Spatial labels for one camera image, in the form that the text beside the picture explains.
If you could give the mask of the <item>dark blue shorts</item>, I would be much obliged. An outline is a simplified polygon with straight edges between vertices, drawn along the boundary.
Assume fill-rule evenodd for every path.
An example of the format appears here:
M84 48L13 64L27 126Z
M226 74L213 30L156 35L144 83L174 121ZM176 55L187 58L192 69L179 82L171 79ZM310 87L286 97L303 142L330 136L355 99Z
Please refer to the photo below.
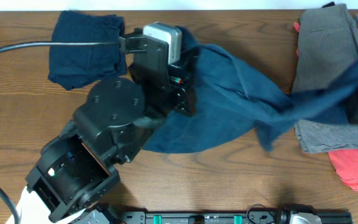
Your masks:
M147 151L194 153L232 141L251 129L263 149L301 120L346 124L342 101L358 90L358 60L326 89L285 94L263 73L214 44L200 44L182 28L184 53L199 52L196 113L168 115L144 144Z

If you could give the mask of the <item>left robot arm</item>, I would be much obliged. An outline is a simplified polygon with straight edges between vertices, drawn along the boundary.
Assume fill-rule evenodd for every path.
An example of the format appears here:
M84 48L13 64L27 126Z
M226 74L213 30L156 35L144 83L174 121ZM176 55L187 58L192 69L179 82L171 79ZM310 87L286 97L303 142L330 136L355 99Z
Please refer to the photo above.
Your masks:
M195 52L183 52L183 32L148 24L119 39L134 56L130 78L95 84L64 130L41 150L26 177L20 218L56 223L78 218L120 180L116 164L131 162L169 113L195 113Z

